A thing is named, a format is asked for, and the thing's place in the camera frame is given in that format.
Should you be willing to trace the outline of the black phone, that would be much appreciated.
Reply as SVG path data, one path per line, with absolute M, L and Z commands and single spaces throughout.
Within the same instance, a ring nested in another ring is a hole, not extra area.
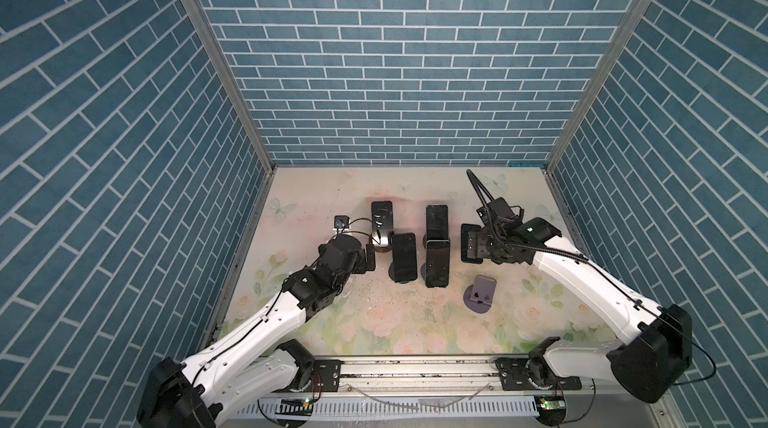
M 413 233 L 392 237 L 392 264 L 398 268 L 414 268 L 418 273 L 416 237 Z
M 482 264 L 483 259 L 477 255 L 477 236 L 482 230 L 479 225 L 461 225 L 461 261 L 465 264 Z

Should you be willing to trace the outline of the dark grey stand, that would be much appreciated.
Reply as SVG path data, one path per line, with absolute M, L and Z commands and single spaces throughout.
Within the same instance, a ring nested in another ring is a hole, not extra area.
M 418 278 L 417 270 L 414 268 L 398 268 L 391 264 L 388 268 L 388 276 L 397 284 L 407 284 Z

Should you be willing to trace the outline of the teal phone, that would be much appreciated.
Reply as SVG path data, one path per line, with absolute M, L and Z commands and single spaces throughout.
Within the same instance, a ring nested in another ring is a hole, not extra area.
M 450 241 L 426 243 L 425 284 L 428 288 L 446 288 L 450 279 Z

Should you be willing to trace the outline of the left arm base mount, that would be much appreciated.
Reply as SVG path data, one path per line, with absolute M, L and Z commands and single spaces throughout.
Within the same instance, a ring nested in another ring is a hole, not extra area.
M 300 371 L 298 389 L 301 392 L 337 392 L 342 365 L 340 359 L 315 359 L 311 368 L 304 367 Z

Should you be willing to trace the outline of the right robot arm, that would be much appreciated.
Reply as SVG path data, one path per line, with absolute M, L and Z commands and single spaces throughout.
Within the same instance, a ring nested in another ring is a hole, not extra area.
M 655 403 L 691 365 L 692 320 L 683 308 L 664 308 L 630 289 L 541 218 L 499 236 L 490 227 L 464 224 L 461 257 L 475 264 L 528 264 L 574 294 L 614 333 L 611 342 L 542 341 L 526 365 L 532 384 L 542 389 L 569 377 L 592 378 Z

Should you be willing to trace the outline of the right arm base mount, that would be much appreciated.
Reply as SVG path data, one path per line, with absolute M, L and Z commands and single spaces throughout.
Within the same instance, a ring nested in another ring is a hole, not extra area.
M 557 377 L 548 369 L 539 367 L 528 357 L 499 357 L 493 362 L 503 391 L 578 391 L 582 389 L 579 377 Z

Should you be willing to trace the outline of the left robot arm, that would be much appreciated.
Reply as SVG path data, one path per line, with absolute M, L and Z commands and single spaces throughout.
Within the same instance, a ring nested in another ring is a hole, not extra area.
M 148 374 L 136 420 L 142 427 L 218 427 L 245 406 L 312 377 L 314 356 L 291 333 L 339 296 L 349 278 L 375 268 L 372 244 L 348 233 L 318 248 L 256 314 L 181 362 L 167 357 Z

